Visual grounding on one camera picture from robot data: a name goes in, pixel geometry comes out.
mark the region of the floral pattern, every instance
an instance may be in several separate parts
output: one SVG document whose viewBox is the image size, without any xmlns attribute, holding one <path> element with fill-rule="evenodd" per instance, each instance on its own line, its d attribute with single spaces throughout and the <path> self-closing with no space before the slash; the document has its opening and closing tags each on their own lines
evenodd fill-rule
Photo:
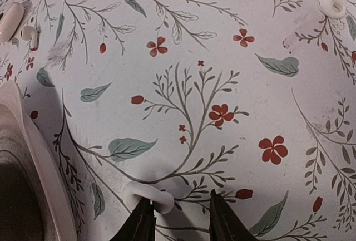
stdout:
<svg viewBox="0 0 356 241">
<path fill-rule="evenodd" d="M 0 83 L 50 145 L 79 240 L 113 237 L 129 181 L 187 218 L 158 217 L 157 240 L 208 239 L 212 189 L 258 240 L 352 240 L 356 0 L 337 21 L 306 15 L 316 1 L 0 0 L 39 32 L 35 51 L 1 44 Z"/>
</svg>

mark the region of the white curved object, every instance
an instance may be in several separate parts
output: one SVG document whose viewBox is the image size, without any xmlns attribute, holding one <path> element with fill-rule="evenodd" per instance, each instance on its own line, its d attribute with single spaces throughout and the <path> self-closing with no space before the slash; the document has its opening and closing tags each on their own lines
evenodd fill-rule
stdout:
<svg viewBox="0 0 356 241">
<path fill-rule="evenodd" d="M 0 19 L 0 42 L 7 42 L 14 35 L 24 15 L 22 4 L 14 2 Z"/>
<path fill-rule="evenodd" d="M 340 19 L 346 15 L 347 0 L 318 0 L 319 10 L 332 19 Z"/>
<path fill-rule="evenodd" d="M 42 214 L 42 240 L 77 240 L 58 167 L 41 133 L 24 112 L 21 92 L 13 81 L 0 87 L 0 163 L 16 166 L 33 189 Z"/>
<path fill-rule="evenodd" d="M 21 38 L 24 41 L 29 41 L 29 48 L 32 51 L 35 51 L 37 49 L 38 32 L 35 30 L 35 28 L 31 26 L 24 26 L 21 29 Z"/>
<path fill-rule="evenodd" d="M 136 181 L 128 183 L 123 190 L 123 200 L 129 209 L 133 210 L 141 198 L 153 201 L 158 213 L 166 214 L 174 207 L 174 198 L 168 192 L 162 192 L 149 184 L 140 184 Z"/>
</svg>

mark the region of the white cylindrical object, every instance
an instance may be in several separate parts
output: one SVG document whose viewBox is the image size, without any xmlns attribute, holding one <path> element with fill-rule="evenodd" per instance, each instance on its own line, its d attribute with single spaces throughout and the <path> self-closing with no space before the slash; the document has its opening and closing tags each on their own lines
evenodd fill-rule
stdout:
<svg viewBox="0 0 356 241">
<path fill-rule="evenodd" d="M 21 29 L 21 37 L 24 41 L 29 41 L 30 49 L 32 50 L 37 49 L 38 32 L 35 30 L 35 28 L 31 26 L 24 26 Z"/>
<path fill-rule="evenodd" d="M 141 184 L 136 181 L 128 183 L 123 190 L 123 201 L 129 209 L 133 210 L 141 198 L 153 201 L 158 213 L 166 214 L 174 207 L 174 198 L 168 192 L 162 192 L 149 184 Z"/>
<path fill-rule="evenodd" d="M 346 15 L 347 0 L 318 0 L 319 10 L 332 19 L 340 19 Z"/>
<path fill-rule="evenodd" d="M 7 42 L 14 35 L 24 15 L 22 4 L 14 2 L 0 19 L 0 42 Z"/>
</svg>

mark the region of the floral tablecloth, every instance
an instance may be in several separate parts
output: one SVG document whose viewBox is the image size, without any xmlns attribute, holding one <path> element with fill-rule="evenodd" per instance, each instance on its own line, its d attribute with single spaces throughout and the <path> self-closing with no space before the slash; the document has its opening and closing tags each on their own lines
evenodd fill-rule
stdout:
<svg viewBox="0 0 356 241">
<path fill-rule="evenodd" d="M 175 197 L 157 240 L 209 240 L 216 189 L 259 240 L 354 240 L 356 0 L 22 2 L 0 46 L 65 182 L 79 240 L 109 240 L 130 181 Z"/>
</svg>

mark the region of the red flower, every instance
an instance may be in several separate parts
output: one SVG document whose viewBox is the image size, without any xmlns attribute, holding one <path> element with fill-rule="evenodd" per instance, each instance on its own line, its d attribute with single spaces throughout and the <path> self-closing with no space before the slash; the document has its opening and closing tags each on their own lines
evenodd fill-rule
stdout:
<svg viewBox="0 0 356 241">
<path fill-rule="evenodd" d="M 318 210 L 322 206 L 322 203 L 323 203 L 323 199 L 318 196 L 313 205 L 313 212 L 318 212 Z"/>
<path fill-rule="evenodd" d="M 328 46 L 326 45 L 326 43 L 323 43 L 323 42 L 322 42 L 322 49 L 323 49 L 325 52 L 328 52 L 328 51 L 329 51 Z"/>
<path fill-rule="evenodd" d="M 12 68 L 13 68 L 13 65 L 12 65 L 12 64 L 9 64 L 9 65 L 7 66 L 7 71 L 6 71 L 6 73 L 5 73 L 5 78 L 6 78 L 7 81 L 9 80 L 9 78 L 10 78 L 11 75 L 12 75 Z"/>
<path fill-rule="evenodd" d="M 184 144 L 185 142 L 187 142 L 187 138 L 185 136 L 180 137 L 179 140 L 180 140 L 181 144 Z"/>
<path fill-rule="evenodd" d="M 352 59 L 352 62 L 354 63 L 354 65 L 355 65 L 356 64 L 356 51 L 352 52 L 351 59 Z"/>
<path fill-rule="evenodd" d="M 247 34 L 247 30 L 246 30 L 246 29 L 240 29 L 240 33 L 241 33 L 242 36 L 240 36 L 240 35 L 234 35 L 234 36 L 233 36 L 233 40 L 234 40 L 235 42 L 241 41 L 241 42 L 240 42 L 240 45 L 241 45 L 242 47 L 245 47 L 245 48 L 246 48 L 248 42 L 254 42 L 254 41 L 255 41 L 255 38 L 252 37 L 252 36 L 246 37 L 246 34 Z"/>
<path fill-rule="evenodd" d="M 35 120 L 36 118 L 38 118 L 38 111 L 37 110 L 33 110 L 30 114 L 30 117 Z"/>
<path fill-rule="evenodd" d="M 253 193 L 254 192 L 250 189 L 240 189 L 239 191 L 236 192 L 235 196 L 238 199 L 245 200 L 245 199 L 252 198 Z"/>
<path fill-rule="evenodd" d="M 28 58 L 26 70 L 33 69 L 33 61 L 34 61 L 34 57 Z"/>
<path fill-rule="evenodd" d="M 258 144 L 259 148 L 266 149 L 262 154 L 262 160 L 264 162 L 268 162 L 269 160 L 272 161 L 273 164 L 278 165 L 281 163 L 281 157 L 284 158 L 288 155 L 288 150 L 284 145 L 276 145 L 276 144 L 283 144 L 284 139 L 282 136 L 277 136 L 273 139 L 272 142 L 265 138 L 261 140 Z"/>
<path fill-rule="evenodd" d="M 139 105 L 142 104 L 144 102 L 144 97 L 141 95 L 136 95 L 134 97 L 131 98 L 131 103 L 134 105 Z"/>
<path fill-rule="evenodd" d="M 185 125 L 179 125 L 179 131 L 185 131 Z"/>
<path fill-rule="evenodd" d="M 106 44 L 105 43 L 102 43 L 99 47 L 99 52 L 100 53 L 105 53 L 106 51 Z"/>
<path fill-rule="evenodd" d="M 216 127 L 221 127 L 224 123 L 224 120 L 231 121 L 234 118 L 234 113 L 228 113 L 227 104 L 223 104 L 222 106 L 214 105 L 211 109 L 215 112 L 210 112 L 209 118 L 212 120 L 216 120 Z"/>
<path fill-rule="evenodd" d="M 167 47 L 161 47 L 161 44 L 163 44 L 166 41 L 165 38 L 163 37 L 158 37 L 157 38 L 157 45 L 154 42 L 148 42 L 147 43 L 147 48 L 152 48 L 150 55 L 152 57 L 156 57 L 157 55 L 157 51 L 158 53 L 164 54 L 166 52 L 168 52 L 168 48 Z"/>
</svg>

